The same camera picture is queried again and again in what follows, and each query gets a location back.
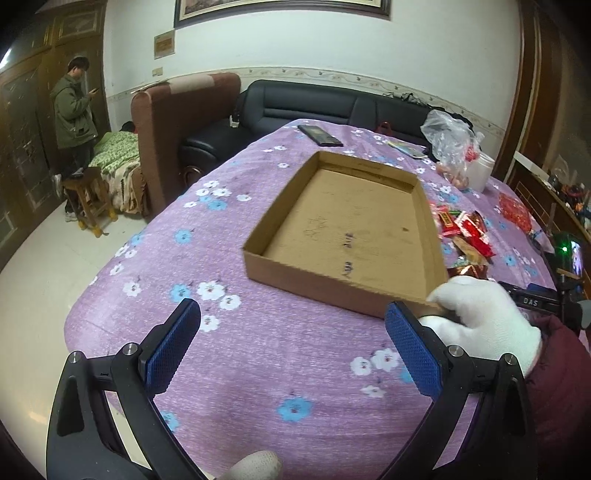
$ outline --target white container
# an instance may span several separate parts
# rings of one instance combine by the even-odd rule
[[[480,152],[480,157],[470,163],[466,170],[469,180],[468,186],[472,190],[482,193],[494,166],[495,161],[484,152]]]

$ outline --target floral bedding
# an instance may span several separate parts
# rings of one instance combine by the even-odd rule
[[[113,354],[141,341],[186,297],[202,325],[168,391],[155,403],[191,458],[219,475],[257,450],[276,451],[285,478],[373,479],[417,427],[421,396],[382,321],[249,280],[241,247],[267,207],[315,151],[298,124],[339,138],[330,151],[418,175],[427,197],[478,210],[489,228],[497,280],[551,286],[540,256],[498,208],[509,187],[459,192],[430,160],[413,160],[364,129],[294,121],[254,142],[179,197],[115,253],[72,308],[70,350]],[[451,266],[449,240],[441,249]],[[453,458],[471,400],[441,462]]]

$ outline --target screw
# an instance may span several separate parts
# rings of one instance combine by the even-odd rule
[[[450,345],[447,351],[451,356],[462,356],[464,354],[464,349],[459,345]]]
[[[124,355],[133,355],[135,352],[138,351],[138,344],[137,343],[128,343],[127,345],[123,346],[123,354]]]
[[[82,352],[80,352],[79,350],[76,350],[76,351],[72,352],[70,355],[68,355],[68,361],[71,364],[75,364],[76,362],[79,362],[81,358],[82,358]]]
[[[515,355],[513,355],[512,353],[506,353],[505,355],[503,355],[503,359],[509,365],[517,365],[517,357]]]

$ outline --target smartphone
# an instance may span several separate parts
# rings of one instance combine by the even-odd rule
[[[405,155],[408,155],[409,157],[416,158],[418,160],[422,160],[423,158],[427,158],[427,156],[423,152],[417,150],[416,148],[411,147],[410,145],[394,143],[394,142],[391,142],[390,140],[387,140],[386,144],[390,145],[390,147],[392,147],[392,148],[395,148],[399,152],[402,152]]]
[[[298,125],[302,132],[310,137],[319,147],[342,147],[343,142],[315,125]]]

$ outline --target gloved hand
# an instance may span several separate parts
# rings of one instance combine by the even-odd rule
[[[530,325],[499,284],[473,277],[452,277],[427,297],[454,310],[462,324],[439,316],[419,318],[446,345],[459,345],[470,356],[498,360],[512,353],[526,376],[535,366],[542,345],[541,332]]]
[[[283,462],[275,452],[255,452],[240,460],[217,480],[281,480]]]

